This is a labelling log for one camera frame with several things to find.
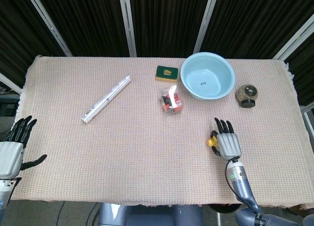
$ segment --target light blue bowl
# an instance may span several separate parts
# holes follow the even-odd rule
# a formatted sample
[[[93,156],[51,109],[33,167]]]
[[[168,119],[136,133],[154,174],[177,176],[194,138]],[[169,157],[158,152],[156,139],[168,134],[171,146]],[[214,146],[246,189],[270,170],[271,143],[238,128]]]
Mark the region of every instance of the light blue bowl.
[[[230,93],[235,72],[221,56],[202,52],[191,55],[181,67],[181,80],[190,94],[199,100],[216,100]]]

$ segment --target green sponge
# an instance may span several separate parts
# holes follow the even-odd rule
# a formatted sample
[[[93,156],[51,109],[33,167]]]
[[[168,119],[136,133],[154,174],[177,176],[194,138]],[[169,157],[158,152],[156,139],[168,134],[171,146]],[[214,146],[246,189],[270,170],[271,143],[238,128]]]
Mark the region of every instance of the green sponge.
[[[178,69],[158,66],[156,71],[156,80],[177,82]]]

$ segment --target robotic arm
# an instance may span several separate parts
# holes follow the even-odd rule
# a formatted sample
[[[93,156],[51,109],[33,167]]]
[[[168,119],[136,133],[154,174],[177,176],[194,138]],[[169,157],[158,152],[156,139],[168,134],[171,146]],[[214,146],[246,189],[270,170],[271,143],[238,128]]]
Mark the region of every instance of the robotic arm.
[[[218,120],[217,118],[215,120],[219,134],[213,130],[208,140],[208,145],[212,148],[215,155],[221,156],[222,159],[227,161],[225,168],[227,184],[236,195],[238,201],[248,207],[235,212],[236,223],[239,226],[299,226],[297,223],[278,216],[263,214],[252,193],[244,166],[239,160],[242,152],[231,123],[226,121],[226,124],[223,120]],[[307,224],[304,220],[303,225],[310,226],[311,224]]]
[[[38,160],[22,163],[30,132],[37,122],[36,119],[30,120],[31,116],[28,116],[17,121],[5,140],[0,142],[0,224],[12,193],[22,179],[16,177],[20,170],[37,166],[47,157],[42,155]]]

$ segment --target clear plastic package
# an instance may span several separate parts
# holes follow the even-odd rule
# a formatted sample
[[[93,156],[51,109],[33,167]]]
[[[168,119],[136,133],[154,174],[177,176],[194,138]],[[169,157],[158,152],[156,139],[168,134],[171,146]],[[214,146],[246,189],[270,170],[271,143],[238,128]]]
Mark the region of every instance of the clear plastic package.
[[[177,85],[161,90],[160,103],[165,115],[175,115],[182,111],[182,98],[177,91]]]

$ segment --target jar lid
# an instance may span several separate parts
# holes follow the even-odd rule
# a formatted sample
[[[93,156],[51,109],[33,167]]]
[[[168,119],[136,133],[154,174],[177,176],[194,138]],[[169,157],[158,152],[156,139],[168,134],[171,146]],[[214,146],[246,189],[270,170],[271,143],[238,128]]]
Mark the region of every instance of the jar lid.
[[[243,100],[241,101],[241,107],[254,107],[255,106],[255,100]]]

